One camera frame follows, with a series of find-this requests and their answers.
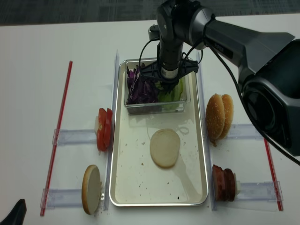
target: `floor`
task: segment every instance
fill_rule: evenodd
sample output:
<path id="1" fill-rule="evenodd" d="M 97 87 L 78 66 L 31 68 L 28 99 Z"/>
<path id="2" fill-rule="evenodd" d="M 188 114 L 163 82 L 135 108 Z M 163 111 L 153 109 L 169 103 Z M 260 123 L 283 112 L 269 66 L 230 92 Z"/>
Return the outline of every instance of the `floor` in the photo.
<path id="1" fill-rule="evenodd" d="M 0 24 L 155 19 L 164 0 L 0 0 Z M 201 0 L 217 16 L 300 12 L 300 0 Z"/>

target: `metal tray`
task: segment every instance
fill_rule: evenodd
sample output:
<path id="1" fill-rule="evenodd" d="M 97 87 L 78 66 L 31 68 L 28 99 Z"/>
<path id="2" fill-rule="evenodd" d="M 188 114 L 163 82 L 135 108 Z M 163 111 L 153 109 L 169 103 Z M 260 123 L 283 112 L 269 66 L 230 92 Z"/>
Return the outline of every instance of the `metal tray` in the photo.
<path id="1" fill-rule="evenodd" d="M 137 63 L 127 60 L 119 67 L 110 199 L 116 206 L 199 205 L 207 198 L 208 181 L 196 75 L 188 75 L 191 101 L 184 112 L 130 116 L 124 106 L 126 65 L 131 69 Z M 181 141 L 180 156 L 170 169 L 156 166 L 150 156 L 150 139 L 162 128 L 175 130 Z"/>

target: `red tomato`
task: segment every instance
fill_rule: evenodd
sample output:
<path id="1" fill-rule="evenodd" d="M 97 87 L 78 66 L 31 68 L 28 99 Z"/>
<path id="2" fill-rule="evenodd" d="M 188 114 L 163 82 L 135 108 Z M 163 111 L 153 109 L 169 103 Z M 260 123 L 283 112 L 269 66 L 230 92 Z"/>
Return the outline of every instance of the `red tomato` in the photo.
<path id="1" fill-rule="evenodd" d="M 98 120 L 99 120 L 99 127 L 98 129 L 103 129 L 105 128 L 105 121 L 106 121 L 106 111 L 104 108 L 99 109 L 99 115 L 98 115 Z"/>
<path id="2" fill-rule="evenodd" d="M 105 122 L 105 129 L 104 129 L 104 144 L 105 147 L 107 148 L 109 146 L 109 141 L 111 137 L 112 118 L 113 118 L 113 112 L 111 109 L 107 108 L 106 122 Z"/>
<path id="3" fill-rule="evenodd" d="M 97 131 L 97 148 L 99 151 L 105 151 L 106 147 L 104 144 L 104 129 L 98 129 Z"/>

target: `black object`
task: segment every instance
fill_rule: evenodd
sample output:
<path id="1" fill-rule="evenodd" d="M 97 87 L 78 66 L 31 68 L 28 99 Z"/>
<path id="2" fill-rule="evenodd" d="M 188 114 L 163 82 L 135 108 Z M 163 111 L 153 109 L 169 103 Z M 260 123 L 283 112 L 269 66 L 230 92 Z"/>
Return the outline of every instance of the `black object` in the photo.
<path id="1" fill-rule="evenodd" d="M 25 199 L 20 199 L 0 225 L 22 225 L 26 211 Z"/>
<path id="2" fill-rule="evenodd" d="M 171 86 L 185 74 L 181 69 L 191 50 L 209 46 L 239 68 L 237 91 L 256 129 L 300 165 L 283 151 L 300 156 L 299 40 L 289 33 L 263 33 L 217 21 L 209 8 L 190 0 L 163 3 L 157 24 L 157 62 L 148 66 L 147 76 Z M 183 42 L 192 46 L 184 60 Z"/>

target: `red rod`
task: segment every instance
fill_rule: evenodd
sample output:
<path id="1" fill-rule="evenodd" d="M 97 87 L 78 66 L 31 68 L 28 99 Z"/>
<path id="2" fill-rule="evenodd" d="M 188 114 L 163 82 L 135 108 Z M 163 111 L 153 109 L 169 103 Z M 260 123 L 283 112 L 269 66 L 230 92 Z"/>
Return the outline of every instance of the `red rod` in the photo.
<path id="1" fill-rule="evenodd" d="M 72 65 L 73 65 L 73 62 L 70 61 L 69 62 L 69 68 L 67 70 L 67 78 L 66 78 L 66 83 L 65 83 L 64 94 L 62 96 L 62 101 L 61 101 L 61 105 L 60 105 L 60 115 L 58 117 L 58 122 L 57 122 L 57 126 L 56 126 L 55 137 L 58 137 L 58 134 L 59 134 L 59 131 L 60 131 L 60 125 L 61 125 L 61 121 L 62 121 L 62 115 L 64 113 L 65 102 L 66 102 L 66 97 L 67 97 L 67 91 L 68 91 L 69 81 L 70 81 L 70 77 L 71 77 Z M 53 164 L 54 164 L 55 153 L 56 153 L 56 144 L 54 144 L 53 148 L 52 148 L 52 154 L 51 154 L 51 159 L 50 159 L 50 164 L 49 164 L 49 170 L 48 170 L 48 175 L 47 175 L 47 181 L 46 181 L 46 186 L 45 186 L 45 192 L 44 192 L 44 196 L 43 196 L 43 199 L 45 200 L 44 201 L 44 206 L 45 206 L 45 204 L 47 202 L 48 189 L 50 187 L 50 180 L 51 180 L 51 174 L 52 174 L 52 169 L 53 169 Z M 45 209 L 46 209 L 45 207 L 42 207 L 41 213 L 40 213 L 41 217 L 43 217 L 45 215 Z"/>
<path id="2" fill-rule="evenodd" d="M 274 182 L 274 188 L 275 188 L 275 193 L 276 193 L 276 197 L 277 199 L 279 199 L 279 191 L 278 191 L 278 187 L 277 187 L 277 178 L 276 178 L 276 174 L 275 174 L 275 168 L 274 168 L 274 164 L 273 164 L 273 159 L 272 159 L 272 155 L 271 155 L 271 150 L 270 150 L 270 146 L 268 141 L 264 138 L 264 145 L 266 146 L 266 151 L 267 151 L 267 155 L 268 155 L 268 161 L 269 161 L 269 166 L 270 166 L 270 170 L 271 170 L 271 176 L 272 176 L 272 180 Z M 277 205 L 278 205 L 278 210 L 279 211 L 283 211 L 283 204 L 281 201 L 277 201 Z"/>

